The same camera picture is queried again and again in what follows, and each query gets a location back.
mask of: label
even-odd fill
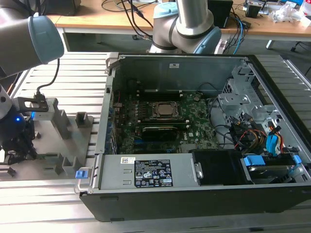
[[[136,188],[172,187],[170,160],[136,160],[134,185]]]
[[[134,162],[135,162],[135,157],[122,157],[121,158],[122,164],[134,164]]]
[[[178,68],[179,68],[179,63],[171,63],[171,64],[170,64],[170,68],[178,69]]]

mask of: motherboard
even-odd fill
[[[217,148],[200,93],[115,94],[117,154],[188,153]]]

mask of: wooden desk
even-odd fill
[[[128,21],[125,12],[109,12],[102,9],[103,0],[82,0],[79,12],[74,17],[61,16],[56,21],[56,26],[61,34],[63,33],[111,33],[111,34],[135,34]],[[266,15],[259,15],[258,18],[246,18],[245,12],[238,4],[243,0],[234,0],[233,8],[242,20],[250,22],[251,28],[247,38],[263,40],[289,40],[289,41],[311,41],[311,27],[304,27],[300,22],[274,23]],[[105,8],[118,10],[113,2],[104,5]],[[145,17],[152,23],[155,5],[149,5],[142,9]],[[135,16],[135,21],[141,29],[152,33],[152,28],[146,21]],[[236,23],[229,20],[227,28],[222,29],[224,37],[235,34]]]
[[[59,18],[60,18],[61,16],[54,16],[54,15],[52,15],[52,16],[48,16],[48,18],[53,22],[53,24],[55,24],[56,25],[56,23],[57,23],[57,21],[59,20]]]

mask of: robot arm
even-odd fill
[[[155,7],[153,44],[149,52],[214,53],[221,30],[207,0],[177,0]]]
[[[47,64],[64,54],[51,20],[29,17],[26,9],[18,0],[0,0],[0,78]]]
[[[0,78],[47,64],[64,54],[63,42],[51,20],[46,16],[30,17],[29,12],[21,1],[0,0]],[[26,101],[38,103],[38,108],[25,107]],[[12,100],[0,85],[0,146],[6,151],[14,148],[18,154],[9,156],[9,164],[28,155],[36,156],[32,120],[21,114],[36,110],[48,110],[43,95]]]

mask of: green circuit board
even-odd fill
[[[189,119],[189,127],[177,131],[174,141],[144,141],[139,124],[139,106],[154,102],[143,102],[129,97],[122,103],[117,120],[118,154],[137,153],[188,153],[192,149],[217,148],[218,141],[208,118],[204,99],[197,93],[183,94],[178,104],[179,115]]]

